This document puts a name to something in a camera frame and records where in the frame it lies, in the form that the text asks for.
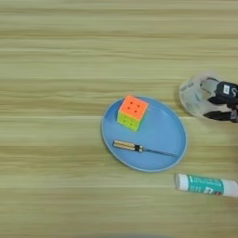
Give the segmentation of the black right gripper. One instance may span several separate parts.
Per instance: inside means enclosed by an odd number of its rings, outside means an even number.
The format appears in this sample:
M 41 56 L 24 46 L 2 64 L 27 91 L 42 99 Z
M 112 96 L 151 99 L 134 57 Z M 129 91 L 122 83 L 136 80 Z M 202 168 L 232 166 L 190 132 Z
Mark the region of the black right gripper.
M 208 101 L 214 105 L 224 105 L 228 104 L 230 102 L 230 99 L 224 97 L 211 97 Z M 204 114 L 204 117 L 216 121 L 231 120 L 233 123 L 238 123 L 238 104 L 229 104 L 228 107 L 231 109 L 231 112 L 207 112 Z

